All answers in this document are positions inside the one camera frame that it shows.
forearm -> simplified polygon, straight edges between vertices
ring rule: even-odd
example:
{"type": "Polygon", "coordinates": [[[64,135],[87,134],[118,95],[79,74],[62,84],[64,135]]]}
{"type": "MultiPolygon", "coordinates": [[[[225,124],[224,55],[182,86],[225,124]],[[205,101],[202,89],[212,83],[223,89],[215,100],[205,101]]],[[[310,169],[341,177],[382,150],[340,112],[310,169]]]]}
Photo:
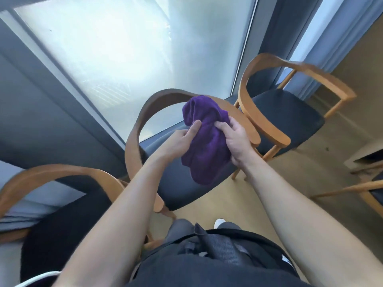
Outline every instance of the forearm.
{"type": "Polygon", "coordinates": [[[383,268],[338,221],[256,154],[243,169],[281,241],[316,286],[378,286],[383,268]]]}
{"type": "Polygon", "coordinates": [[[80,243],[54,287],[124,284],[144,242],[168,162],[152,156],[80,243]]]}

beige wall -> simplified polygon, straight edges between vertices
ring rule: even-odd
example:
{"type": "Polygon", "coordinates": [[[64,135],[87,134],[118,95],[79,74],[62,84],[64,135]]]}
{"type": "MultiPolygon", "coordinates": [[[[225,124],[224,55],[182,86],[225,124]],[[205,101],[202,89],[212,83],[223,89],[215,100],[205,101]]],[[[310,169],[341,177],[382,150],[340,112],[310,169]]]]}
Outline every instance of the beige wall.
{"type": "MultiPolygon", "coordinates": [[[[352,48],[333,75],[357,94],[341,114],[370,138],[383,137],[383,15],[352,48]]],[[[331,105],[336,102],[336,97],[323,86],[315,96],[331,105]]]]}

person's left arm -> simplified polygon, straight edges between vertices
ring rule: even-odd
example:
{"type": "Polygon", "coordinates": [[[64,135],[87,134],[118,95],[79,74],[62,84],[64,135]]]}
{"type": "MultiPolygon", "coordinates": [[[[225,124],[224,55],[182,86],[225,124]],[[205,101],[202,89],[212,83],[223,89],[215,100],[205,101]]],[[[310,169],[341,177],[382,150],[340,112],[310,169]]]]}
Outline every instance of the person's left arm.
{"type": "Polygon", "coordinates": [[[53,287],[120,287],[144,243],[166,166],[182,156],[201,126],[177,130],[146,161],[117,200],[79,244],[53,287]]]}

hand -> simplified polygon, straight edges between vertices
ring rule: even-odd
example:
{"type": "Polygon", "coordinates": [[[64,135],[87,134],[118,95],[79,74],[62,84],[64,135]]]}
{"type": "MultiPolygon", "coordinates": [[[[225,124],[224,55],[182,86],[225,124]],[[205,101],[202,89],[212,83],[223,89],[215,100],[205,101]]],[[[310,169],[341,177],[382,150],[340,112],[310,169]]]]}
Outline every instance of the hand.
{"type": "Polygon", "coordinates": [[[251,147],[244,127],[233,117],[229,116],[230,126],[227,123],[215,122],[214,125],[225,134],[226,144],[231,152],[231,160],[235,166],[241,167],[253,159],[255,151],[251,147]]]}
{"type": "Polygon", "coordinates": [[[197,135],[202,122],[196,120],[189,130],[175,130],[174,133],[166,139],[166,141],[158,147],[158,149],[151,155],[165,157],[167,162],[171,162],[173,159],[181,157],[189,150],[190,143],[197,135]]]}

person's right arm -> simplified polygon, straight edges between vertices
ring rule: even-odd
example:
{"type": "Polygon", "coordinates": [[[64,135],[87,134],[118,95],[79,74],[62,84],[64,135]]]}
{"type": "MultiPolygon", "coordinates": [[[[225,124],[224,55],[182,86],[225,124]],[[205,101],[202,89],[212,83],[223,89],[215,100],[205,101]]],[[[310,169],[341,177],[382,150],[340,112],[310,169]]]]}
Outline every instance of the person's right arm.
{"type": "Polygon", "coordinates": [[[245,130],[216,122],[232,161],[247,175],[282,243],[315,286],[383,286],[383,265],[363,243],[275,172],[251,148],[245,130]]]}

